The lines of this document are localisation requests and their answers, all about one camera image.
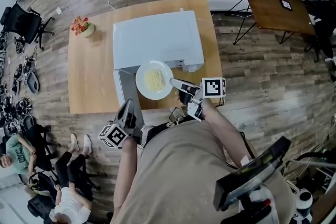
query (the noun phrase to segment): potted plant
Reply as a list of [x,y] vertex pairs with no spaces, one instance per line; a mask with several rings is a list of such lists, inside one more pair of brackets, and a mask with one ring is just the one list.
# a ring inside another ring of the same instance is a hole
[[90,36],[94,30],[95,30],[95,25],[92,23],[89,23],[89,19],[85,17],[82,19],[80,16],[78,16],[72,23],[71,25],[71,30],[75,31],[75,35],[81,35],[83,37],[88,37]]

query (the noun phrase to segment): green shirt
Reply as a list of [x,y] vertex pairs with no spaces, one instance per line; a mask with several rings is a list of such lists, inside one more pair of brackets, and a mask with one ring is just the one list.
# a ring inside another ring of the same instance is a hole
[[6,143],[6,153],[13,158],[13,169],[18,174],[28,174],[30,161],[29,150],[18,140],[18,135],[13,135]]

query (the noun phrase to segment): white shirt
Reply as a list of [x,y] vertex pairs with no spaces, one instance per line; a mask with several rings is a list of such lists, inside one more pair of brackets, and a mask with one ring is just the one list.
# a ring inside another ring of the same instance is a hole
[[62,188],[61,202],[55,207],[55,214],[65,214],[71,224],[82,224],[88,220],[91,211],[75,200],[68,187]]

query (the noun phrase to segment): beige shirt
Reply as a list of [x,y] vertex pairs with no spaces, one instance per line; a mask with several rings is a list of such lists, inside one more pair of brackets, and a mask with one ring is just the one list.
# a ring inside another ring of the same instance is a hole
[[[220,224],[238,213],[237,205],[224,212],[213,206],[216,181],[230,171],[222,145],[205,121],[167,129],[143,150],[131,190],[113,224]],[[295,206],[284,178],[278,173],[265,186],[274,196],[280,223],[289,223]]]

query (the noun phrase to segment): person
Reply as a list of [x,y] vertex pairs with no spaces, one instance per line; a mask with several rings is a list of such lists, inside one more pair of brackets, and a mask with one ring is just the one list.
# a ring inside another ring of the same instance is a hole
[[[138,168],[136,142],[131,137],[123,142],[111,224],[221,223],[238,213],[237,204],[215,210],[215,184],[232,171],[223,147],[237,167],[245,156],[251,159],[249,152],[239,131],[209,99],[202,109],[202,122],[183,122],[147,139]],[[276,171],[264,185],[279,223],[289,223],[295,202],[284,178]]]
[[2,168],[11,166],[17,174],[32,175],[36,158],[35,148],[19,132],[7,141],[6,154],[0,158],[0,166]]
[[88,220],[91,213],[91,188],[86,183],[81,183],[78,177],[80,168],[92,152],[90,137],[84,136],[82,153],[67,166],[74,151],[79,151],[79,147],[76,136],[71,134],[70,149],[56,162],[60,185],[55,185],[57,196],[53,223],[82,224]]

